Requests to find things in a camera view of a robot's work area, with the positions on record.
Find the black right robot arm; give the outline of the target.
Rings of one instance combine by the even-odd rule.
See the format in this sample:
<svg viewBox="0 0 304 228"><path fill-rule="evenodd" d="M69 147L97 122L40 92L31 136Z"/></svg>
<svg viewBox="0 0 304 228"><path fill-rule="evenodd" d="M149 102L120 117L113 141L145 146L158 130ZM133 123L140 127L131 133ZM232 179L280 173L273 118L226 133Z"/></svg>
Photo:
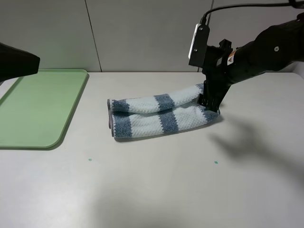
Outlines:
<svg viewBox="0 0 304 228"><path fill-rule="evenodd" d="M202 68L206 79L198 104L217 112L233 84L268 71L280 71L293 62L304 60L304 15L295 20L273 25L255 40L232 49L224 39L218 47L208 46Z"/></svg>

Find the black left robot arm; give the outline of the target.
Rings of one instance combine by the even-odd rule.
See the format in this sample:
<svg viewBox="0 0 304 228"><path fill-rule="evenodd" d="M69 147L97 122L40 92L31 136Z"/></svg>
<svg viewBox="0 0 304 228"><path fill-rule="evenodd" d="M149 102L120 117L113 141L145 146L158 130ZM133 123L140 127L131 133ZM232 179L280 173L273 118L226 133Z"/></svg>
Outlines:
<svg viewBox="0 0 304 228"><path fill-rule="evenodd" d="M34 75L38 72L40 58L32 53L0 44L0 81Z"/></svg>

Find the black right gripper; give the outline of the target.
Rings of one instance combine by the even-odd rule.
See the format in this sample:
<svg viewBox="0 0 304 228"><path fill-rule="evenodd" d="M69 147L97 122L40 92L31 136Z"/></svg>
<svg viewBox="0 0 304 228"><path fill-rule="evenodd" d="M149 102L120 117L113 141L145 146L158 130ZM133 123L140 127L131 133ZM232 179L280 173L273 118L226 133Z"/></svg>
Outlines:
<svg viewBox="0 0 304 228"><path fill-rule="evenodd" d="M202 73L206 79L198 104L209 111L217 112L230 86L237 83L228 66L228 57L233 52L232 42L223 39L219 46L207 46Z"/></svg>

